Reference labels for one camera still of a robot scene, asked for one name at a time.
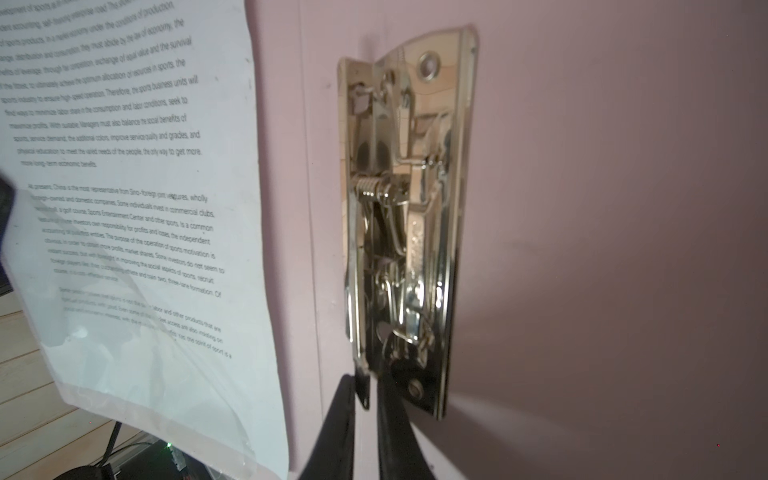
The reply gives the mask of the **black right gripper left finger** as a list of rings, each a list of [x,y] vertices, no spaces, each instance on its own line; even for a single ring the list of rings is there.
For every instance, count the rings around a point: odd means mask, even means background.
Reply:
[[[341,376],[300,480],[351,480],[354,476],[355,378]]]

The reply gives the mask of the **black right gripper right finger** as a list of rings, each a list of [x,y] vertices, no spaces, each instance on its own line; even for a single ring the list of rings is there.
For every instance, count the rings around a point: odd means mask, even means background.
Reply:
[[[377,382],[377,438],[382,480],[435,480],[388,370]]]

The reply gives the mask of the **pink file folder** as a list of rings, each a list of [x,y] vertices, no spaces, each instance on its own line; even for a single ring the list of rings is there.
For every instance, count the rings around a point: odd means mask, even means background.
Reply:
[[[341,375],[337,64],[479,38],[441,479],[767,475],[763,1],[249,1],[291,475]]]

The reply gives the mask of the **printed white paper sheet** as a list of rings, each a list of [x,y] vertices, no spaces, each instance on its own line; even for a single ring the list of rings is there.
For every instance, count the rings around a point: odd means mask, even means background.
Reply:
[[[3,264],[63,399],[283,479],[241,1],[5,1]]]

